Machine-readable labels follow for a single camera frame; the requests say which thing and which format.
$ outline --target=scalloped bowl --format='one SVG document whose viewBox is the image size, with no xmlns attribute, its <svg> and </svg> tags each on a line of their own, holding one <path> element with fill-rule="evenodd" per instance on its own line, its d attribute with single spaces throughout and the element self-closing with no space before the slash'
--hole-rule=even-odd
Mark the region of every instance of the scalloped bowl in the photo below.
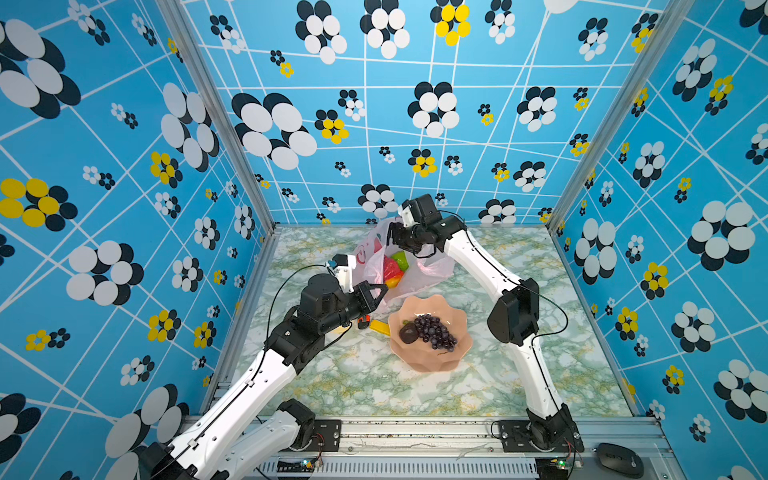
<svg viewBox="0 0 768 480">
<path fill-rule="evenodd" d="M 407 344 L 400 339 L 400 329 L 404 320 L 414 320 L 417 316 L 429 313 L 440 318 L 448 327 L 451 335 L 458 339 L 453 352 L 432 349 L 431 343 L 417 339 Z M 389 346 L 392 351 L 416 372 L 450 372 L 472 347 L 472 337 L 467 331 L 467 313 L 448 305 L 442 295 L 432 295 L 423 299 L 410 296 L 402 303 L 397 312 L 389 316 Z"/>
</svg>

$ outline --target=blue wall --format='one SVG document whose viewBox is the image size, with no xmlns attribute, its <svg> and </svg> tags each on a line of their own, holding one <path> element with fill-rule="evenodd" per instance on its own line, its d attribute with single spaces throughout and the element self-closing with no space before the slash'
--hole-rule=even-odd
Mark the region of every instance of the blue wall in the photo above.
<svg viewBox="0 0 768 480">
<path fill-rule="evenodd" d="M 88 4 L 0 17 L 8 480 L 129 478 L 198 412 L 263 235 L 155 4 Z"/>
<path fill-rule="evenodd" d="M 184 8 L 276 221 L 374 223 L 431 194 L 472 223 L 540 225 L 666 0 L 605 3 Z"/>
<path fill-rule="evenodd" d="M 768 475 L 768 18 L 744 6 L 695 3 L 558 228 L 688 478 Z"/>
</svg>

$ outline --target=marble tabletop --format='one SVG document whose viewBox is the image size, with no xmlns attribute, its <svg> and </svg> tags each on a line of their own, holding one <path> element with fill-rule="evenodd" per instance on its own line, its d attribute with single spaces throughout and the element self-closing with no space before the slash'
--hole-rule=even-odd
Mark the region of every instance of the marble tabletop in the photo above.
<svg viewBox="0 0 768 480">
<path fill-rule="evenodd" d="M 284 227 L 262 296 L 253 316 L 237 365 L 240 376 L 263 348 L 266 317 L 280 284 L 296 269 L 324 263 L 336 253 L 352 253 L 368 233 L 366 227 Z M 478 242 L 522 278 L 533 277 L 541 294 L 560 303 L 570 325 L 561 335 L 546 336 L 544 357 L 554 384 L 573 416 L 630 416 L 616 379 L 581 308 L 568 274 L 545 228 L 472 228 Z M 280 292 L 272 327 L 298 303 L 306 281 L 322 270 L 295 275 Z M 417 373 L 389 348 L 389 337 L 353 328 L 318 356 L 269 402 L 270 415 L 284 400 L 296 398 L 317 415 L 482 415 L 525 416 L 525 392 L 508 345 L 488 331 L 493 307 L 479 283 L 456 264 L 454 274 L 417 295 L 443 295 L 464 310 L 474 346 L 453 372 Z M 372 315 L 386 323 L 402 301 Z M 541 301 L 541 331 L 560 329 L 559 310 Z"/>
</svg>

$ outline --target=white plastic bag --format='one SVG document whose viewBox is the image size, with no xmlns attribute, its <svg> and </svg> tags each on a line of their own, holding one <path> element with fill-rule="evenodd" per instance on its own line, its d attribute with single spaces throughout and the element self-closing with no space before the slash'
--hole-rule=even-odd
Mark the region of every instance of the white plastic bag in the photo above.
<svg viewBox="0 0 768 480">
<path fill-rule="evenodd" d="M 396 245 L 386 245 L 389 225 L 392 222 L 402 223 L 402 218 L 394 217 L 382 220 L 355 249 L 357 267 L 352 272 L 353 283 L 359 283 L 363 280 L 368 280 L 370 283 L 384 283 L 384 256 L 390 257 L 401 250 Z M 425 245 L 419 252 L 419 256 L 429 255 L 433 248 L 433 245 Z M 410 252 L 406 252 L 406 259 L 409 266 L 407 271 L 402 276 L 400 283 L 387 292 L 376 311 L 386 311 L 387 302 L 414 295 L 453 275 L 455 261 L 439 250 L 430 258 L 416 258 Z"/>
</svg>

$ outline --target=purple grapes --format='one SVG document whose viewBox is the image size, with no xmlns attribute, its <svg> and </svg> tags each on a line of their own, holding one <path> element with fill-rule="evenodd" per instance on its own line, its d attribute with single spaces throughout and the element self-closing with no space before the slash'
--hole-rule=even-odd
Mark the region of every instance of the purple grapes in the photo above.
<svg viewBox="0 0 768 480">
<path fill-rule="evenodd" d="M 439 317 L 425 313 L 417 316 L 413 324 L 419 338 L 424 343 L 431 343 L 432 349 L 445 349 L 448 352 L 455 350 L 458 340 L 451 335 L 448 327 L 442 324 Z"/>
</svg>

